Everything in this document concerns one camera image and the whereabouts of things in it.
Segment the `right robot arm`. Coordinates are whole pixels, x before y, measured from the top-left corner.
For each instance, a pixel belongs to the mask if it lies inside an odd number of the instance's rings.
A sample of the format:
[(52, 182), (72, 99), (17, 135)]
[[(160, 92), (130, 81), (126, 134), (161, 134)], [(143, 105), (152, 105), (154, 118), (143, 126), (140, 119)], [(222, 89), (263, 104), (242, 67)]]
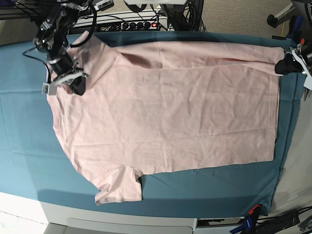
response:
[(76, 24), (80, 12), (85, 9), (77, 3), (58, 1), (39, 26), (34, 45), (47, 59), (48, 77), (43, 84), (44, 94), (55, 95), (59, 86), (67, 87), (80, 96), (85, 92), (87, 74), (67, 53), (70, 46), (67, 35)]

